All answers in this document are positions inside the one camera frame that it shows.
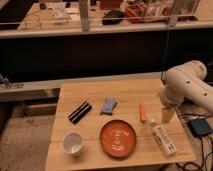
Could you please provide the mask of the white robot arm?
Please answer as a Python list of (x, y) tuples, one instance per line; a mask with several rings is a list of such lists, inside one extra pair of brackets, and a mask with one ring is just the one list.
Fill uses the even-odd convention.
[(198, 60), (174, 66), (165, 72), (165, 84), (160, 92), (164, 124), (170, 122), (175, 108), (185, 98), (213, 113), (213, 87), (204, 82), (206, 75), (206, 66)]

